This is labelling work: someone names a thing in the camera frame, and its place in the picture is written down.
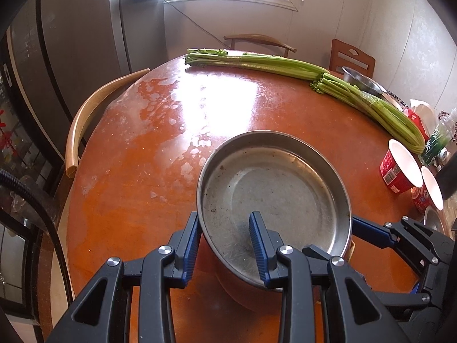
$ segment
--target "wooden chair back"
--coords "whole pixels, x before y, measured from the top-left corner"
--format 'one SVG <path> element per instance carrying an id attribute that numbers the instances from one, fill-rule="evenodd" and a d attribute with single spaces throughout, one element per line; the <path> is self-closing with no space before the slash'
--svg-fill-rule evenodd
<path id="1" fill-rule="evenodd" d="M 65 147 L 65 174 L 69 178 L 73 178 L 76 174 L 76 169 L 79 164 L 78 157 L 78 146 L 81 142 L 81 138 L 86 131 L 89 123 L 94 117 L 97 107 L 102 103 L 102 101 L 108 97 L 113 91 L 119 89 L 120 87 L 132 83 L 150 71 L 149 68 L 143 69 L 138 72 L 131 73 L 129 75 L 115 79 L 101 88 L 97 89 L 92 93 L 90 97 L 86 99 L 83 105 L 76 113 L 75 118 L 70 126 L 70 131 L 67 137 L 67 144 Z"/>
<path id="2" fill-rule="evenodd" d="M 240 41 L 254 42 L 256 44 L 264 44 L 264 45 L 272 45 L 275 47 L 282 47 L 282 48 L 286 49 L 284 51 L 285 58 L 287 58 L 287 55 L 289 55 L 289 50 L 292 53 L 296 52 L 295 48 L 290 47 L 289 45 L 287 45 L 283 42 L 280 42 L 279 40 L 275 39 L 274 37 L 261 35 L 259 33 L 244 33 L 244 34 L 237 34 L 237 35 L 228 35 L 228 36 L 224 36 L 224 40 L 232 40 L 232 43 L 230 45 L 230 48 L 232 50 L 235 50 L 235 40 L 240 40 Z"/>
<path id="3" fill-rule="evenodd" d="M 341 70 L 337 71 L 337 69 L 349 67 L 372 79 L 375 63 L 375 59 L 365 54 L 362 50 L 340 40 L 332 40 L 329 70 L 342 73 Z"/>

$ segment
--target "tabletop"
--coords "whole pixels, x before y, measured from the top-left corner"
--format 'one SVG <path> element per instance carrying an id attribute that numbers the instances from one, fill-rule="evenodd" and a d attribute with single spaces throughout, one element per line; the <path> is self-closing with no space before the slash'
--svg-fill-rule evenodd
<path id="1" fill-rule="evenodd" d="M 291 134 L 321 152 L 341 176 L 353 214 L 383 224 L 414 212 L 410 193 L 394 194 L 379 172 L 390 136 L 359 111 L 314 92 L 307 81 L 245 69 L 190 68 L 180 57 L 113 101 L 87 143 L 69 209 L 75 293 L 110 256 L 141 258 L 184 228 L 196 210 L 198 176 L 211 152 L 258 129 Z M 351 264 L 374 290 L 411 289 L 415 275 L 396 253 L 354 240 Z M 209 252 L 202 240 L 189 286 L 171 291 L 177 342 L 276 342 L 279 315 L 235 302 L 219 283 Z M 135 290 L 132 342 L 137 311 Z M 316 321 L 319 326 L 319 313 Z"/>

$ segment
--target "black cylinder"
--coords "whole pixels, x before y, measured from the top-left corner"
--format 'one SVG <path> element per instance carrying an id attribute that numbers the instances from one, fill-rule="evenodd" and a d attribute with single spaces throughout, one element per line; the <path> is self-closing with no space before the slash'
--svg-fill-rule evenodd
<path id="1" fill-rule="evenodd" d="M 443 200 L 447 200 L 457 191 L 457 153 L 453 154 L 435 178 L 443 195 Z"/>

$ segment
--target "barcode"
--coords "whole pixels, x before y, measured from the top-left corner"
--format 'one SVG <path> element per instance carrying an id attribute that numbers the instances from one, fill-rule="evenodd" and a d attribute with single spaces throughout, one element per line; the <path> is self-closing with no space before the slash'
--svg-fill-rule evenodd
<path id="1" fill-rule="evenodd" d="M 397 174 L 395 174 L 393 169 L 390 169 L 383 178 L 384 178 L 385 183 L 387 185 L 389 185 L 396 177 L 397 177 Z"/>

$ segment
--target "curved wooden armrest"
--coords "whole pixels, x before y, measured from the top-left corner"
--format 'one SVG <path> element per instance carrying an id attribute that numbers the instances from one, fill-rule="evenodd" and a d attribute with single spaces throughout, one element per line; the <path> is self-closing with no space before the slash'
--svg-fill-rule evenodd
<path id="1" fill-rule="evenodd" d="M 261 35 L 259 33 L 227 35 L 227 36 L 224 36 L 224 40 L 232 40 L 232 45 L 231 45 L 232 50 L 235 49 L 235 40 L 242 40 L 242 41 L 255 42 L 257 44 L 272 45 L 275 47 L 283 47 L 284 49 L 286 49 L 286 53 L 285 53 L 286 58 L 287 58 L 287 53 L 289 52 L 289 50 L 293 53 L 296 52 L 295 48 L 285 44 L 284 42 L 280 42 L 279 40 L 275 39 L 274 37 Z"/>
<path id="2" fill-rule="evenodd" d="M 86 101 L 78 110 L 78 113 L 76 113 L 76 116 L 71 123 L 70 131 L 67 137 L 67 145 L 65 147 L 65 174 L 67 177 L 73 178 L 75 176 L 76 169 L 78 168 L 79 164 L 79 143 L 81 142 L 81 138 L 88 125 L 90 124 L 97 107 L 114 90 L 117 90 L 120 87 L 127 85 L 128 83 L 140 79 L 149 71 L 150 69 L 146 68 L 141 71 L 120 77 L 119 79 L 115 79 L 94 91 L 92 95 L 86 99 Z"/>

